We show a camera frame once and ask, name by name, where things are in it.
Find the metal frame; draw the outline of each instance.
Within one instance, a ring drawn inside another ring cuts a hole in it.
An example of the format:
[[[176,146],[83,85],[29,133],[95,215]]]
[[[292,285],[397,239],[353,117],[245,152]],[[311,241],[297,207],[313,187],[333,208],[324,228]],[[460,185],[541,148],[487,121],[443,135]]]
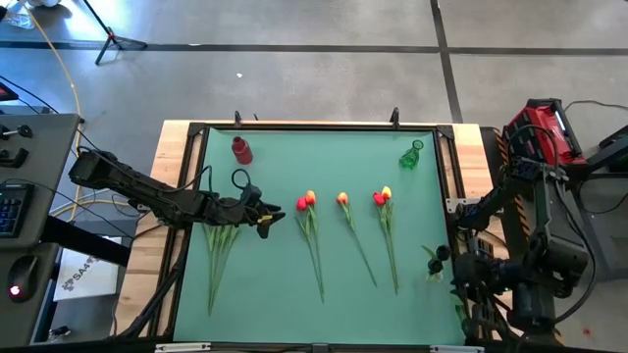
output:
[[[209,139],[210,128],[215,129],[228,129],[228,130],[278,130],[278,131],[389,131],[389,132],[431,132],[433,136],[433,142],[435,146],[435,158],[437,162],[437,173],[439,175],[439,184],[441,187],[442,207],[445,215],[445,229],[447,233],[447,242],[452,249],[452,267],[455,268],[455,258],[460,254],[460,248],[456,237],[457,229],[455,229],[450,222],[447,221],[447,205],[446,199],[451,197],[451,192],[448,188],[447,176],[445,171],[445,156],[443,155],[443,148],[441,146],[442,138],[446,140],[446,146],[449,152],[451,161],[451,170],[453,182],[455,184],[455,197],[464,198],[464,185],[462,183],[462,173],[460,171],[457,150],[455,147],[455,141],[453,138],[453,129],[451,126],[440,125],[415,125],[415,124],[338,124],[338,123],[303,123],[295,124],[291,122],[268,122],[266,124],[247,124],[241,122],[240,124],[234,124],[234,122],[210,122],[210,123],[190,123],[187,131],[187,139],[185,142],[185,149],[183,151],[183,162],[181,167],[181,173],[178,181],[178,186],[185,184],[189,168],[192,150],[194,146],[194,140],[198,136],[200,140],[200,150],[198,153],[198,159],[196,161],[196,173],[200,173],[205,160],[205,154],[207,151],[207,143]],[[196,181],[193,188],[198,189],[200,186],[200,179]],[[161,283],[170,269],[171,258],[173,256],[174,244],[176,239],[176,232],[170,229],[168,231],[168,237],[166,240],[166,248],[164,249],[164,258],[162,260],[162,266],[160,269],[158,283]],[[183,243],[181,247],[182,255],[186,256],[186,251],[189,246],[189,240],[191,236],[191,227],[187,228],[183,234]],[[185,262],[182,264],[182,274],[184,273]],[[173,301],[170,308],[170,316],[164,335],[169,336],[172,339],[175,329],[175,322],[177,311],[179,309],[179,301],[181,300],[181,291],[183,286],[183,276],[180,276],[174,286]],[[466,302],[463,302],[465,311],[468,313],[469,308]],[[158,310],[153,316],[149,324],[149,335],[156,335],[159,326],[159,318],[161,311]],[[309,348],[311,344],[297,345],[298,348]],[[429,350],[428,345],[355,345],[355,344],[326,344],[325,346],[334,346],[335,349],[349,350],[349,351],[382,351],[382,350]],[[294,344],[288,343],[236,343],[236,342],[213,342],[213,349],[288,349],[295,348]]]

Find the gray floor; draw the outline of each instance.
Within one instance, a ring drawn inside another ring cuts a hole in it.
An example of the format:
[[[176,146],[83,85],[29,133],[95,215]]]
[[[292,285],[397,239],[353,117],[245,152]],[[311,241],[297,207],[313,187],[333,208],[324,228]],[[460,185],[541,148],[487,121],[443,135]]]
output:
[[[61,5],[35,12],[53,41],[81,45],[104,39],[81,1]],[[430,0],[93,0],[92,5],[118,35],[153,44],[439,45]],[[440,9],[450,47],[628,48],[623,0],[442,0]],[[37,30],[0,25],[0,43],[8,41],[42,38]],[[528,98],[628,103],[626,52],[601,53],[452,54],[462,120],[502,126]],[[406,122],[452,121],[440,54],[112,50],[101,67],[93,65],[94,50],[61,55],[76,82],[86,134],[145,173],[161,124],[169,119],[227,119],[239,110],[245,119],[255,113],[268,120],[383,121],[396,106]],[[0,75],[59,111],[76,110],[49,50],[4,45]],[[623,111],[597,106],[573,106],[568,116],[588,152],[628,121]],[[63,180],[60,191],[72,194],[74,187]],[[94,210],[122,217],[106,206]],[[567,344],[627,350],[627,283],[599,285],[582,310],[560,326]],[[566,305],[558,303],[558,311]],[[584,335],[583,328],[591,334]]]

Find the green mat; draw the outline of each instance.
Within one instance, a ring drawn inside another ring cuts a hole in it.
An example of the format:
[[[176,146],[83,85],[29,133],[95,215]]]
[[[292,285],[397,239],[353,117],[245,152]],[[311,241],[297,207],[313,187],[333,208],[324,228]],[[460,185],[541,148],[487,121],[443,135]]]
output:
[[[213,188],[239,197],[231,183],[242,166],[231,152],[234,136],[246,139],[253,163],[244,168],[265,202],[287,212],[262,240],[242,227],[208,315],[209,255],[195,225],[183,278],[175,341],[345,344],[462,344],[451,298],[450,262],[444,280],[427,283],[428,255],[447,244],[435,146],[429,132],[218,131],[209,134],[205,165]],[[412,141],[425,147],[417,169],[398,158]],[[206,188],[207,176],[201,182]],[[372,200],[384,185],[394,201],[394,247],[399,294],[379,215]],[[316,191],[325,303],[321,303],[306,243],[294,220],[297,197]],[[375,287],[349,236],[336,196],[348,194],[358,236],[379,287]]]

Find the green bottle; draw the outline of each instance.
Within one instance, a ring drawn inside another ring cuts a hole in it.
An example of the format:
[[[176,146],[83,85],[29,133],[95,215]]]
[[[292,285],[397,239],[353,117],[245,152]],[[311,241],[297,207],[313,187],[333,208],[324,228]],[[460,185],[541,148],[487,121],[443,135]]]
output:
[[[413,170],[416,165],[419,163],[419,151],[423,148],[423,141],[414,140],[412,141],[412,148],[405,151],[403,156],[399,158],[399,164],[402,168]]]

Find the wooden table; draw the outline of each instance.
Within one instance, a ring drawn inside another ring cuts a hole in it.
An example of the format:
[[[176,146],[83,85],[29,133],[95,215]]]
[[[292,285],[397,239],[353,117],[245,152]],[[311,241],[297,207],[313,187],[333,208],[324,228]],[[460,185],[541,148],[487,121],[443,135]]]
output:
[[[217,123],[217,121],[203,121],[204,123]],[[187,137],[187,130],[190,123],[201,123],[201,121],[165,121],[162,127],[157,152],[153,162],[151,176],[161,180],[169,185],[176,186],[183,161],[183,151]],[[277,122],[245,122],[244,124],[275,124]],[[313,122],[294,122],[295,124],[317,124]],[[329,122],[320,122],[320,124],[329,124]],[[348,125],[357,125],[361,123],[339,123]],[[382,123],[383,126],[389,126],[390,123]],[[407,124],[407,125],[430,125],[434,124]],[[460,124],[452,125],[455,146],[458,154],[458,161],[462,173],[464,190],[467,198],[480,198],[493,189],[491,175],[485,156],[484,145],[480,128],[477,125]],[[194,142],[194,149],[190,159],[190,172],[187,179],[191,180],[196,170],[196,161],[198,149],[200,147],[200,138]],[[443,148],[444,153],[448,153],[448,149]],[[449,158],[445,158],[445,169],[447,172],[448,188],[452,195],[455,194],[455,186],[453,184],[453,176]],[[140,222],[137,231],[153,227],[156,220],[152,214],[145,217]],[[162,263],[162,256],[166,242],[167,229],[159,227],[145,234],[133,244],[129,264],[127,265],[127,274],[122,286],[116,317],[118,319],[118,332],[126,329],[139,312],[144,308],[146,302],[153,294],[159,269]],[[497,234],[503,239],[501,224],[498,219],[494,218],[489,231]],[[182,234],[179,234],[178,241],[175,245],[173,259],[179,252]],[[507,250],[495,239],[480,233],[480,236],[490,242],[494,246],[496,257],[507,258]],[[159,321],[158,333],[163,333],[168,322],[170,313],[170,304],[172,300],[172,288],[166,296]],[[500,299],[506,304],[511,304],[510,293],[505,293]]]

